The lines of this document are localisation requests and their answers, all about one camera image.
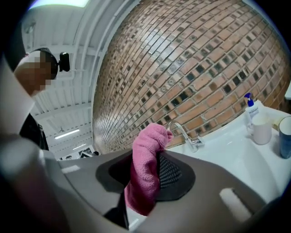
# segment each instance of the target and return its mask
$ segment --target sink basin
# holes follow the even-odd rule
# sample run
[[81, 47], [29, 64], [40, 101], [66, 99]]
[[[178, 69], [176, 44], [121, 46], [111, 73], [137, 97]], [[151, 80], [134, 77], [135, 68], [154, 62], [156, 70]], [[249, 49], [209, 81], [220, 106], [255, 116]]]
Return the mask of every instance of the sink basin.
[[[259, 102], [260, 111], [271, 118], [288, 114]], [[203, 137], [205, 145], [192, 153], [186, 144], [169, 149], [201, 160], [215, 163], [256, 191], [266, 203], [280, 196], [291, 178], [291, 159], [280, 157], [278, 132], [272, 130], [272, 139], [266, 145], [253, 142], [246, 130], [242, 114], [226, 126]]]

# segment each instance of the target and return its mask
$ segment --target ceiling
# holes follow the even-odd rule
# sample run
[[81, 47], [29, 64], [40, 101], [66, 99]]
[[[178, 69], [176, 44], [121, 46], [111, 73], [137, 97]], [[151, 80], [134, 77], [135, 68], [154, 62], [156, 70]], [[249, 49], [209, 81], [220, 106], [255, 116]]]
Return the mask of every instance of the ceiling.
[[[46, 5], [27, 12], [22, 21], [25, 51], [48, 47], [57, 60], [70, 55], [70, 72], [35, 97], [32, 116], [43, 126], [56, 159], [82, 145], [93, 145], [92, 104], [107, 47], [118, 26], [139, 0], [90, 0], [87, 5]], [[56, 136], [79, 129], [60, 139]]]

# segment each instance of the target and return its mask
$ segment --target blue pump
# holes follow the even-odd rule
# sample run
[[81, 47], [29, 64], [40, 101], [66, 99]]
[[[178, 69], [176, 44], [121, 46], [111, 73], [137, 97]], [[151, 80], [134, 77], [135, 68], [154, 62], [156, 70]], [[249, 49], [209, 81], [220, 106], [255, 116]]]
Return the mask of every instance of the blue pump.
[[251, 93], [246, 93], [245, 98], [247, 98], [247, 105], [248, 107], [251, 107], [254, 105], [254, 101], [251, 99]]

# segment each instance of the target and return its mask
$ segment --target mug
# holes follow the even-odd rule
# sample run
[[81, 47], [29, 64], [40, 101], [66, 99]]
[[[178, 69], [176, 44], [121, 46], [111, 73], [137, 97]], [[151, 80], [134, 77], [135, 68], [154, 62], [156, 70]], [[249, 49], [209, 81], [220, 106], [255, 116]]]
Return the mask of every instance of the mug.
[[270, 118], [264, 113], [258, 113], [252, 118], [251, 122], [252, 125], [248, 125], [247, 130], [253, 136], [255, 143], [259, 145], [267, 144], [272, 137]]
[[291, 116], [283, 118], [279, 123], [280, 155], [282, 158], [291, 157]]

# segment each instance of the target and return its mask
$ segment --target light fixture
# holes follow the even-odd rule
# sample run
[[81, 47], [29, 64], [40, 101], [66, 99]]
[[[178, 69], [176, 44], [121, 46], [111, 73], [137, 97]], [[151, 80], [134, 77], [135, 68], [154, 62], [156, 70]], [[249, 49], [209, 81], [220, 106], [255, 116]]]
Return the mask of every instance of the light fixture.
[[59, 136], [55, 137], [55, 139], [59, 139], [59, 138], [61, 138], [61, 137], [65, 137], [65, 136], [68, 136], [68, 135], [70, 135], [70, 134], [72, 134], [72, 133], [76, 133], [76, 132], [79, 132], [79, 131], [80, 131], [80, 129], [76, 129], [76, 130], [74, 130], [74, 131], [72, 131], [72, 132], [68, 132], [68, 133], [65, 133], [65, 134], [59, 135]]
[[72, 5], [78, 7], [85, 7], [89, 0], [37, 0], [32, 4], [31, 8], [42, 5]]
[[80, 145], [80, 146], [78, 146], [78, 147], [76, 147], [76, 148], [74, 148], [73, 150], [78, 149], [79, 147], [82, 147], [82, 146], [84, 146], [84, 145], [86, 145], [86, 143], [83, 144], [83, 145]]

